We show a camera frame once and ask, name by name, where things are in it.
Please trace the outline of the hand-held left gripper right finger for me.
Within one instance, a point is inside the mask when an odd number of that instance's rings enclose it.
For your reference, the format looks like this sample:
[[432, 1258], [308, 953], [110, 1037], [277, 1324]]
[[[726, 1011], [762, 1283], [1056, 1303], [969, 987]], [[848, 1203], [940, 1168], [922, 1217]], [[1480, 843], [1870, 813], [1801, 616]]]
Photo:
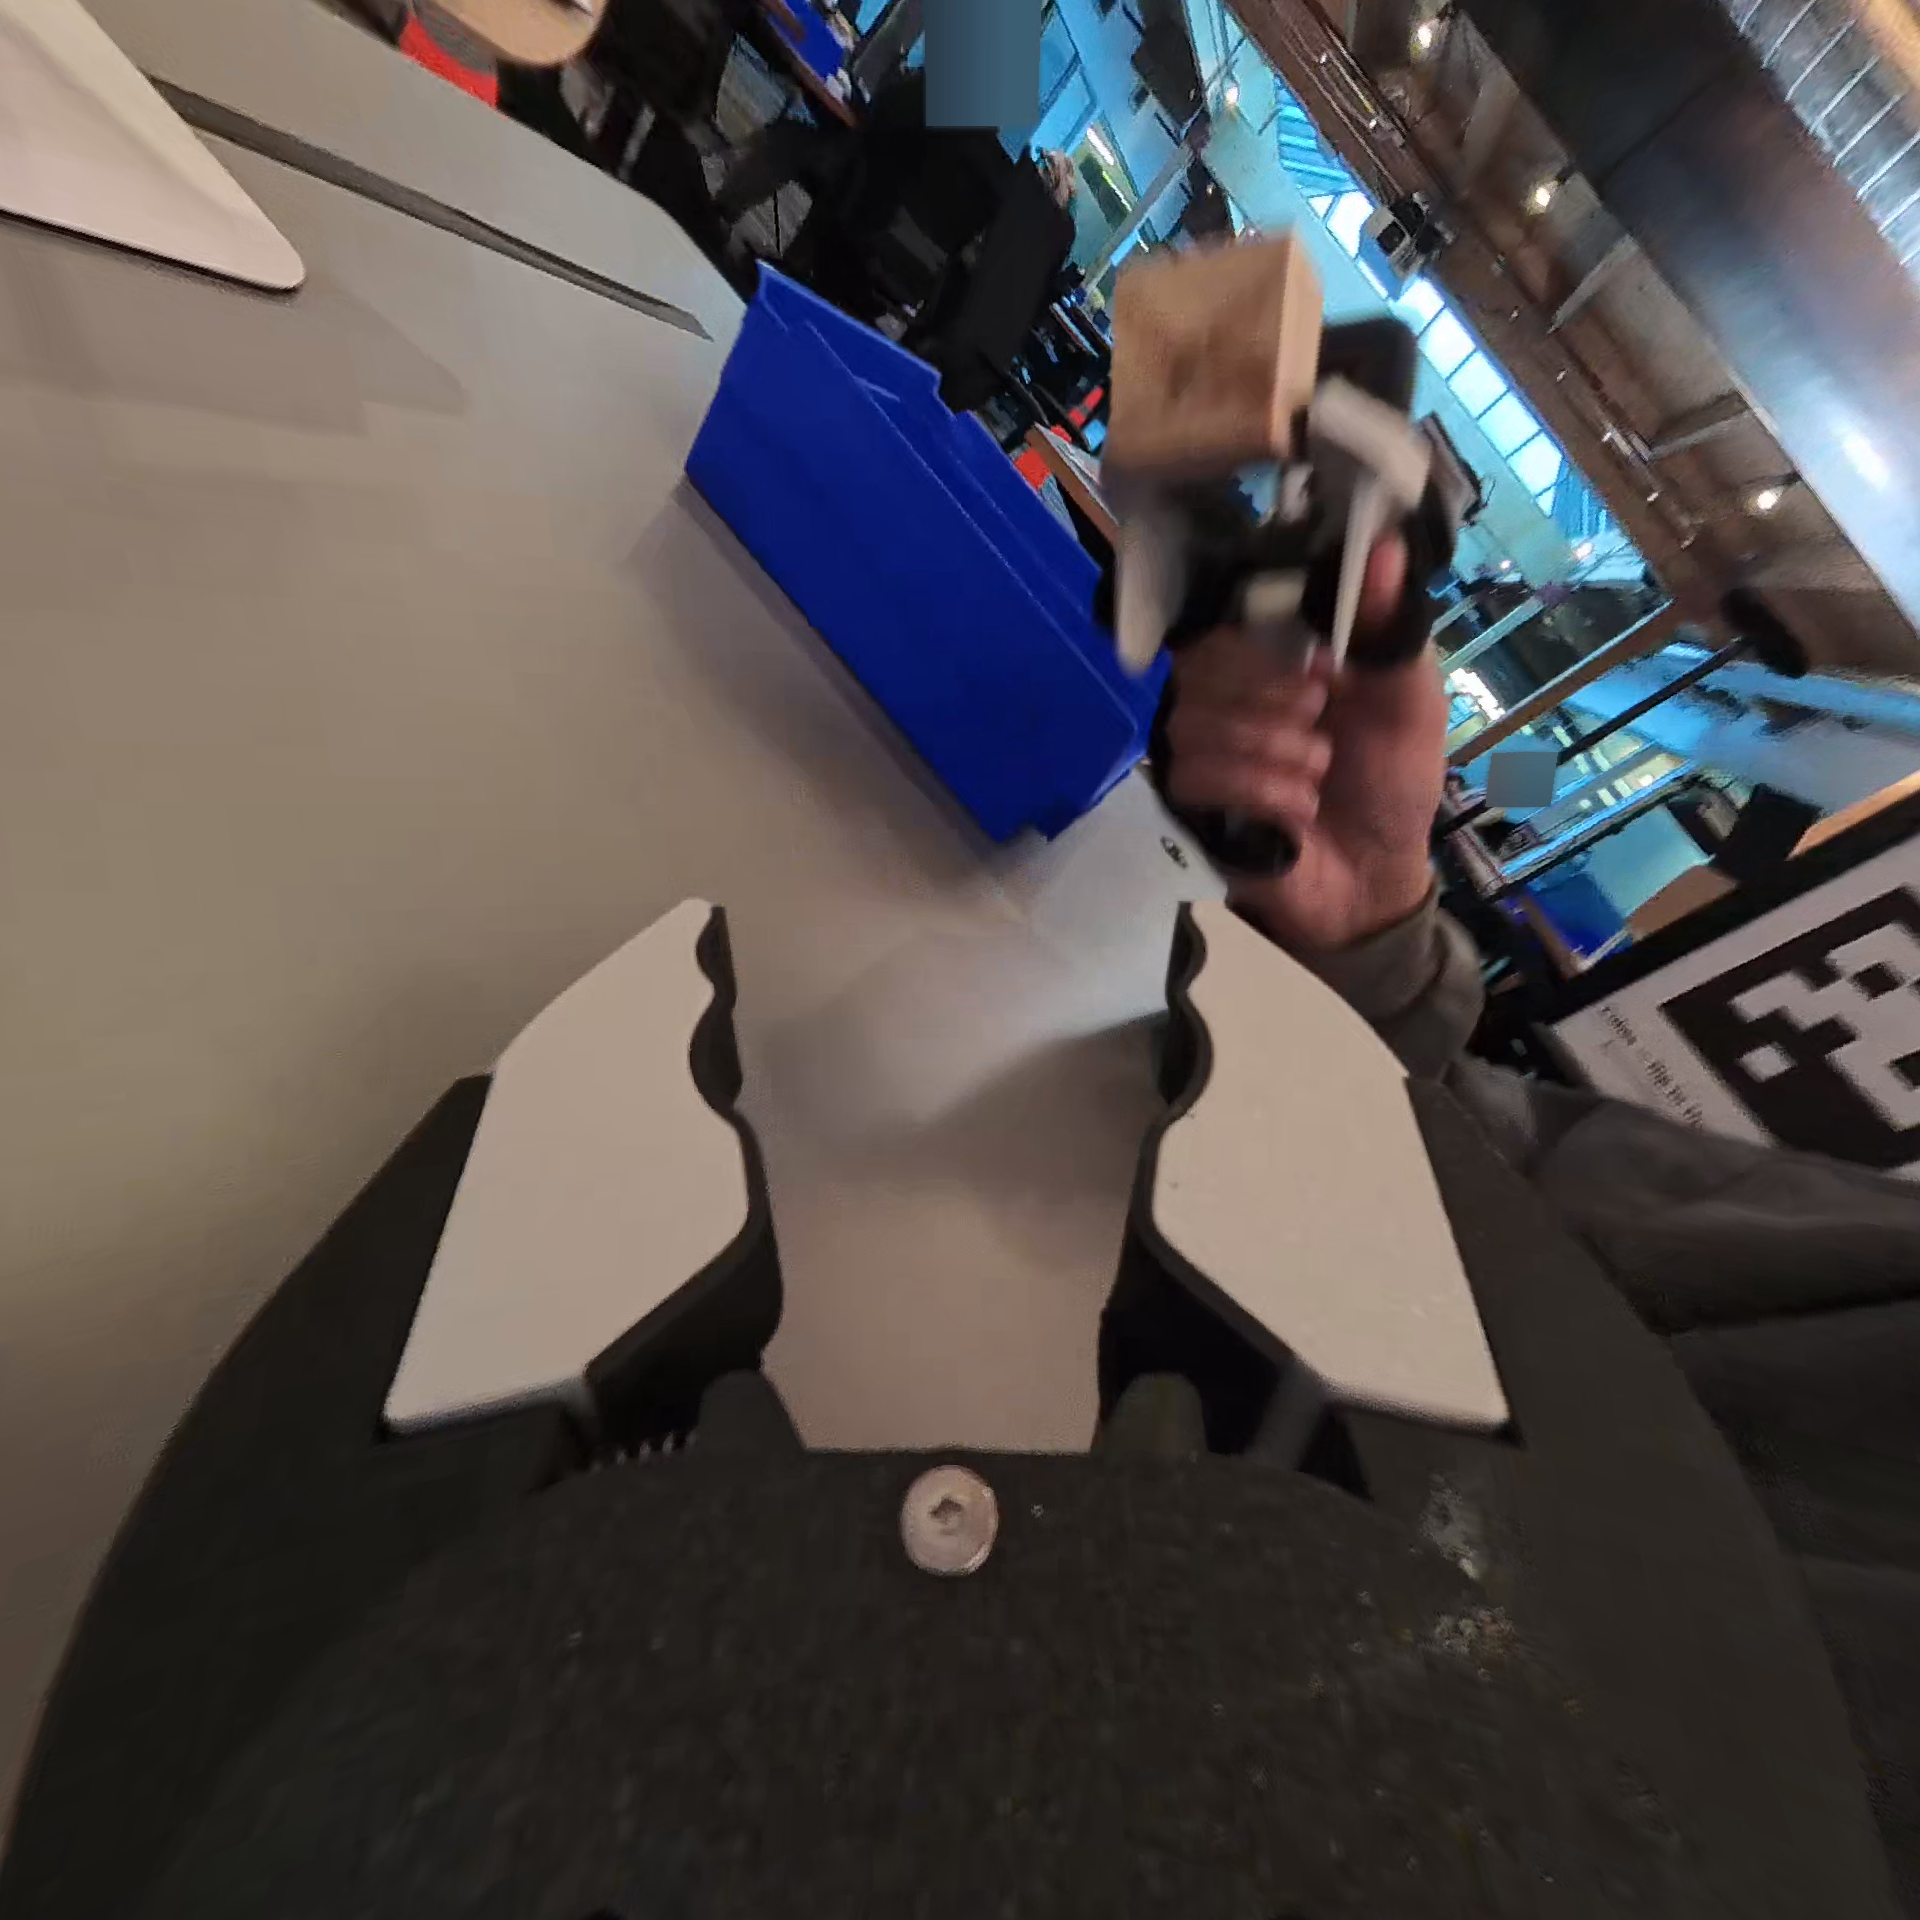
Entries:
[[1172, 924], [1160, 1101], [1100, 1317], [1101, 1415], [1170, 1376], [1222, 1456], [1316, 1463], [1352, 1413], [1509, 1435], [1405, 1071], [1220, 901]]

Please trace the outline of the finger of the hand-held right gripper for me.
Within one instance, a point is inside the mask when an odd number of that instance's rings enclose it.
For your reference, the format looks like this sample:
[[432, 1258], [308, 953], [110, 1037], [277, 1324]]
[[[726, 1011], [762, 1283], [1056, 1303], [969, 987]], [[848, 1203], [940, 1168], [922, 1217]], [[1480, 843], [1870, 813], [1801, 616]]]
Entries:
[[[1307, 452], [1307, 626], [1338, 665], [1402, 671], [1434, 624], [1434, 443], [1402, 408], [1325, 376], [1307, 408]], [[1388, 545], [1402, 551], [1402, 585], [1386, 611], [1369, 611], [1373, 556]]]
[[1138, 682], [1184, 607], [1188, 516], [1162, 483], [1115, 468], [1113, 520], [1113, 641], [1121, 667]]

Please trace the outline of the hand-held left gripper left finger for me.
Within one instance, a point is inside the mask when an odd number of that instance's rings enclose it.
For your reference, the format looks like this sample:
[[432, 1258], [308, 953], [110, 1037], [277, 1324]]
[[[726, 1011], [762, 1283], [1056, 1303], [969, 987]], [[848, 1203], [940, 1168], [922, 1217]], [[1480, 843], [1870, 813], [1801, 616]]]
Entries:
[[785, 1284], [734, 1016], [730, 917], [691, 898], [502, 1049], [387, 1427], [544, 1409], [646, 1449], [762, 1368]]

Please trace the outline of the wooden cube blue stripe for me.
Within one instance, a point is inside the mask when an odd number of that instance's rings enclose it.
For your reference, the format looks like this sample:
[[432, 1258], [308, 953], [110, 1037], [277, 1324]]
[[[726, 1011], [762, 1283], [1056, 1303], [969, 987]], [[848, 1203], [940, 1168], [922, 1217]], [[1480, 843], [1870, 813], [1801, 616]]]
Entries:
[[1112, 304], [1101, 471], [1184, 485], [1284, 463], [1316, 384], [1323, 289], [1293, 231], [1130, 264]]

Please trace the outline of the blue plastic bin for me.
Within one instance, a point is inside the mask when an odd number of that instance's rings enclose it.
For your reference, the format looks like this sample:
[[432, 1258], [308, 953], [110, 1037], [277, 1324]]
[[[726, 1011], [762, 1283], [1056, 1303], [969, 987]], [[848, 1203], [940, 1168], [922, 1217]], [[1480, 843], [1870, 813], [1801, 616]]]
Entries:
[[1146, 754], [1097, 564], [934, 370], [763, 266], [685, 476], [960, 810], [1053, 840]]
[[1517, 891], [1517, 904], [1539, 921], [1542, 945], [1582, 972], [1630, 945], [1624, 912], [1579, 866], [1549, 872]]

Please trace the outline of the grey desk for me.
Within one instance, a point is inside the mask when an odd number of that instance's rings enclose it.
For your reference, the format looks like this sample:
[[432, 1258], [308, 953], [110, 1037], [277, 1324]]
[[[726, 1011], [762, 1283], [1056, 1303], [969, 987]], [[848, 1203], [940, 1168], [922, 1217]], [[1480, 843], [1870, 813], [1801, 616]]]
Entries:
[[1172, 908], [993, 848], [684, 480], [741, 299], [320, 4], [89, 4], [288, 301], [5, 227], [5, 1807], [210, 1368], [437, 1097], [721, 904], [828, 1449], [1076, 1451]]

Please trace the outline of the person's right hand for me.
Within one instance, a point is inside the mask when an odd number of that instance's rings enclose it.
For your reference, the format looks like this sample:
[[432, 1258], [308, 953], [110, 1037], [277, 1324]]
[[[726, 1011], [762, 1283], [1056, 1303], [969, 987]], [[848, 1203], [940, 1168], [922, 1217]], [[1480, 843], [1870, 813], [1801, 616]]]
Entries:
[[1293, 845], [1270, 877], [1230, 875], [1233, 905], [1277, 947], [1338, 953], [1428, 898], [1450, 698], [1434, 647], [1386, 665], [1288, 661], [1216, 628], [1172, 661], [1160, 788], [1194, 820], [1234, 813]]

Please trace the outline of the wooden table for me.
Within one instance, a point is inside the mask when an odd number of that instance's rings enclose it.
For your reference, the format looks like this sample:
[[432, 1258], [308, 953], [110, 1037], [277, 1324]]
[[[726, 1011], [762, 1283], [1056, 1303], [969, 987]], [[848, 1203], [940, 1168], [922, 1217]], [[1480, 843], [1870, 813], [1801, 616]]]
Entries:
[[1097, 538], [1113, 545], [1117, 514], [1100, 483], [1097, 460], [1084, 452], [1060, 428], [1032, 426], [1025, 443], [1043, 460], [1048, 474], [1059, 483], [1073, 507], [1096, 529]]

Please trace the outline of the black round disc pole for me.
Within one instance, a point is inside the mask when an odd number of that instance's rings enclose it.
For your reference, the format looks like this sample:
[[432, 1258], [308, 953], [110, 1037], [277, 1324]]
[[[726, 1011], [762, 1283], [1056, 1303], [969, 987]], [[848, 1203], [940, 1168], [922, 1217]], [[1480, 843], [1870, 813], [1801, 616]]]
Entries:
[[1771, 611], [1771, 607], [1750, 588], [1736, 588], [1721, 597], [1721, 619], [1730, 641], [1712, 655], [1696, 661], [1689, 671], [1670, 677], [1650, 695], [1636, 699], [1633, 706], [1605, 717], [1597, 727], [1579, 732], [1557, 757], [1568, 763], [1587, 752], [1594, 752], [1602, 741], [1635, 730], [1643, 717], [1659, 712], [1682, 693], [1704, 687], [1712, 675], [1750, 661], [1785, 679], [1803, 679], [1808, 673], [1808, 650], [1797, 633]]

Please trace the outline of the person's body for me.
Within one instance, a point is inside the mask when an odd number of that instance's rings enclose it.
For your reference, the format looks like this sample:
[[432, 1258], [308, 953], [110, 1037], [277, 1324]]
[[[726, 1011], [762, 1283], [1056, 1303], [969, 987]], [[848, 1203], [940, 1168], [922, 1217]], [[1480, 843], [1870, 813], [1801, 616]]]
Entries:
[[1918, 1916], [1918, 1307], [1704, 1329], [1668, 1349], [1798, 1564], [1894, 1897]]

